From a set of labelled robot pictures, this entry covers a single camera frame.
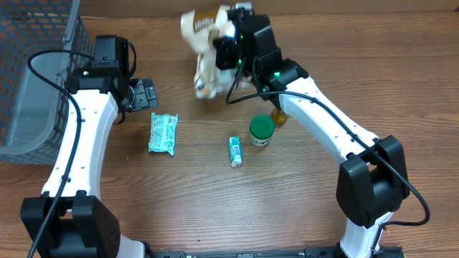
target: wood grain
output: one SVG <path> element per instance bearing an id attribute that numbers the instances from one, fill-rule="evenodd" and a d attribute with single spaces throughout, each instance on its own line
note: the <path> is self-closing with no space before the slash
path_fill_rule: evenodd
<path id="1" fill-rule="evenodd" d="M 218 9 L 220 4 L 233 5 L 233 0 L 82 0 L 81 14 L 93 17 L 170 17 L 191 11 Z M 253 0 L 259 14 L 348 14 L 416 11 L 454 11 L 456 0 Z"/>
<path id="2" fill-rule="evenodd" d="M 432 210 L 427 226 L 391 226 L 382 242 L 407 257 L 457 257 L 459 249 L 459 16 L 457 13 L 272 16 L 285 57 L 303 65 L 324 94 L 360 125 L 404 146 L 410 181 Z M 271 144 L 252 146 L 251 118 L 272 105 L 196 100 L 196 58 L 178 19 L 86 19 L 91 35 L 118 34 L 137 49 L 139 77 L 154 79 L 160 108 L 180 115 L 176 155 L 147 151 L 149 111 L 113 126 L 102 200 L 123 234 L 156 250 L 231 251 L 334 245 L 345 216 L 336 203 L 337 167 L 290 119 Z M 230 168 L 227 139 L 242 139 L 244 163 Z M 25 257 L 31 240 L 19 218 L 49 166 L 0 167 L 0 257 Z M 417 220 L 412 195 L 396 219 Z"/>

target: blue plastic packet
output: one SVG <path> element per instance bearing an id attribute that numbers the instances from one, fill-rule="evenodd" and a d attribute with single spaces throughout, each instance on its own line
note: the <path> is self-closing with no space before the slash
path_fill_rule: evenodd
<path id="1" fill-rule="evenodd" d="M 174 155 L 175 131 L 179 123 L 179 115 L 157 115 L 151 113 L 149 152 L 169 152 Z"/>

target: small bottle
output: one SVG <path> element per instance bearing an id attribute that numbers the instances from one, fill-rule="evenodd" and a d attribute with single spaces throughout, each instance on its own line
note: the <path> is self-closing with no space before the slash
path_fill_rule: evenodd
<path id="1" fill-rule="evenodd" d="M 277 109 L 276 107 L 273 108 L 271 112 L 271 117 L 276 125 L 283 125 L 287 122 L 288 115 L 285 114 L 282 110 Z"/>
<path id="2" fill-rule="evenodd" d="M 274 122 L 269 115 L 257 115 L 250 123 L 250 142 L 255 146 L 266 146 L 274 133 Z"/>

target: green lid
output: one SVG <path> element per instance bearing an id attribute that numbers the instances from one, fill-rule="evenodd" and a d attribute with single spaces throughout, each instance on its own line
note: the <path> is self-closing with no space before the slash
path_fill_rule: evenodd
<path id="1" fill-rule="evenodd" d="M 259 140 L 266 140 L 273 136 L 274 122 L 269 115 L 257 115 L 250 123 L 250 133 Z"/>

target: wooden table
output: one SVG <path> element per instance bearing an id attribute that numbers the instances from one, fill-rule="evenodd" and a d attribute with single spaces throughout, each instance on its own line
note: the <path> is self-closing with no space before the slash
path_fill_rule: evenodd
<path id="1" fill-rule="evenodd" d="M 278 45 L 324 94 L 380 137 L 403 144 L 409 177 L 432 210 L 427 226 L 391 226 L 382 243 L 407 257 L 457 257 L 459 249 L 459 14 L 272 16 Z M 338 171 L 297 121 L 272 143 L 247 139 L 250 120 L 273 106 L 197 100 L 196 57 L 178 19 L 84 19 L 87 30 L 118 34 L 137 49 L 136 75 L 152 77 L 160 108 L 179 114 L 176 154 L 150 154 L 150 111 L 113 126 L 102 169 L 102 200 L 122 233 L 156 250 L 230 251 L 333 246 L 346 217 L 335 198 Z M 235 97 L 247 94 L 240 92 Z M 227 141 L 242 139 L 231 168 Z M 0 168 L 0 257 L 25 257 L 32 240 L 19 210 L 38 196 L 50 166 Z M 411 195 L 395 219 L 423 216 Z"/>

